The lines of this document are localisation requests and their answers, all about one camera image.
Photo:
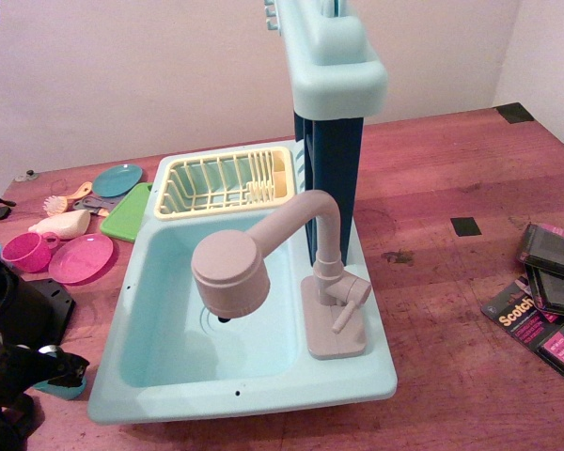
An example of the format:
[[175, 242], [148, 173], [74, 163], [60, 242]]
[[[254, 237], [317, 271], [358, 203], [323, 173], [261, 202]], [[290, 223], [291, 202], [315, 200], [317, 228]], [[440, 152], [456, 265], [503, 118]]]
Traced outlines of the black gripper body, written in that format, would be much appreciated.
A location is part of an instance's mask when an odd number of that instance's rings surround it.
[[12, 405], [38, 382], [79, 386], [89, 361], [58, 346], [31, 350], [0, 345], [0, 405]]

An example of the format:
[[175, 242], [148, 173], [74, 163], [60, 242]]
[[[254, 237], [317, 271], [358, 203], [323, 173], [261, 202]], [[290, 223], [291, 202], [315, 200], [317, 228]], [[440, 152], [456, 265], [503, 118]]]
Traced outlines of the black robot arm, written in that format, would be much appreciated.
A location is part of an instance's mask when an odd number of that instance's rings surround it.
[[86, 388], [85, 358], [61, 340], [75, 302], [52, 279], [24, 281], [0, 259], [0, 450], [22, 450], [37, 427], [27, 390], [65, 400]]

